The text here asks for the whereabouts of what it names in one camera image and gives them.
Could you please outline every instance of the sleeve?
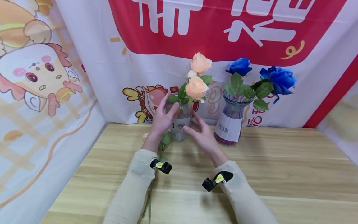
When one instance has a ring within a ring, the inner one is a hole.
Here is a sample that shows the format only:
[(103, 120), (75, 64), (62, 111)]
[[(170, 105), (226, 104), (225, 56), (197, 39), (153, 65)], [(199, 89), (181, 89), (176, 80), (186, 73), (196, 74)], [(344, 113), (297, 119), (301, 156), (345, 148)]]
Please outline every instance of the sleeve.
[(220, 183), (221, 189), (229, 197), (238, 223), (242, 224), (278, 224), (268, 207), (248, 184), (245, 175), (237, 163), (228, 161), (215, 169), (233, 173), (227, 183)]
[(134, 154), (129, 170), (108, 208), (103, 224), (135, 224), (143, 208), (147, 189), (154, 179), (151, 162), (156, 153), (141, 149)]

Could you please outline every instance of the left hand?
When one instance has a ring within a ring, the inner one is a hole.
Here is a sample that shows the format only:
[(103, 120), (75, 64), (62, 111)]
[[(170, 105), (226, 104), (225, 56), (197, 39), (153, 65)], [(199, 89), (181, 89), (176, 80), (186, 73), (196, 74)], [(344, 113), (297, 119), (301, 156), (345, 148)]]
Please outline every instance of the left hand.
[(170, 92), (165, 95), (165, 97), (161, 100), (158, 108), (155, 110), (152, 127), (147, 138), (144, 141), (142, 149), (150, 150), (156, 153), (158, 151), (158, 146), (163, 134), (167, 132), (169, 127), (171, 126), (173, 116), (179, 108), (179, 103), (175, 103), (171, 107), (170, 111), (165, 114), (164, 106), (166, 101), (168, 100), (169, 95)]
[(169, 127), (171, 126), (173, 116), (179, 107), (179, 103), (174, 103), (174, 105), (171, 107), (170, 111), (168, 111), (167, 114), (165, 114), (164, 107), (165, 107), (166, 101), (168, 100), (169, 95), (170, 95), (170, 92), (168, 92), (165, 95), (165, 97), (160, 101), (158, 108), (155, 110), (152, 128), (150, 129), (150, 132), (152, 134), (162, 136), (165, 132), (168, 131)]

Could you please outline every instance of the black wrist sensor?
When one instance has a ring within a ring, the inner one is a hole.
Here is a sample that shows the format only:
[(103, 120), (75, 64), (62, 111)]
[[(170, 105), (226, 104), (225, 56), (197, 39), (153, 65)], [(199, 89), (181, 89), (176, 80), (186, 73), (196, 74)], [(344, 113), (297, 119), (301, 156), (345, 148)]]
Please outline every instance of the black wrist sensor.
[(167, 162), (161, 163), (158, 159), (153, 160), (150, 164), (150, 167), (153, 169), (157, 168), (165, 174), (169, 174), (169, 172), (173, 168), (173, 166), (170, 165), (169, 163), (167, 163)]
[(209, 178), (206, 178), (205, 181), (203, 182), (202, 186), (207, 190), (207, 191), (211, 191), (213, 190), (216, 185), (220, 182), (226, 183), (229, 180), (231, 180), (233, 178), (234, 174), (227, 172), (227, 171), (221, 171), (218, 174), (215, 175), (214, 180), (210, 180)]

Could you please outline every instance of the blue rose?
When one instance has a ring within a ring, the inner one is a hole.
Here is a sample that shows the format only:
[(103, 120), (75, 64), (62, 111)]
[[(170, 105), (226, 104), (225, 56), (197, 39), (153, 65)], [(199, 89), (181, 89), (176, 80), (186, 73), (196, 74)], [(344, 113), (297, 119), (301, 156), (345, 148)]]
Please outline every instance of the blue rose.
[(269, 79), (270, 82), (274, 85), (272, 94), (277, 96), (274, 104), (280, 99), (279, 94), (288, 95), (293, 93), (291, 90), (289, 90), (289, 88), (295, 88), (297, 79), (291, 70), (272, 66), (267, 70), (264, 68), (261, 69), (260, 74), (261, 79)]
[(247, 58), (239, 58), (238, 60), (231, 62), (225, 71), (234, 74), (235, 72), (239, 73), (241, 76), (245, 76), (249, 71), (252, 70), (250, 65), (250, 60)]

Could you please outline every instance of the clear glass vase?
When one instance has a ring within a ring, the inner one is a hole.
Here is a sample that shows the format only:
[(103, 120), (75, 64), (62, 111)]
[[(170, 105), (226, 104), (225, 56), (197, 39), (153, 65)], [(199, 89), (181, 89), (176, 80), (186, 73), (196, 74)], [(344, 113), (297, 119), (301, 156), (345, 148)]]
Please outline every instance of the clear glass vase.
[[(170, 111), (172, 103), (167, 102), (165, 105), (165, 112)], [(173, 116), (173, 122), (170, 126), (171, 136), (177, 141), (183, 141), (187, 133), (184, 131), (183, 127), (189, 126), (190, 120), (193, 116), (193, 108), (189, 106), (188, 101), (184, 104), (179, 104), (179, 107), (176, 113)]]
[(229, 95), (226, 90), (223, 91), (223, 97), (226, 105), (216, 124), (214, 136), (221, 144), (233, 145), (239, 141), (241, 136), (244, 109), (253, 99)]

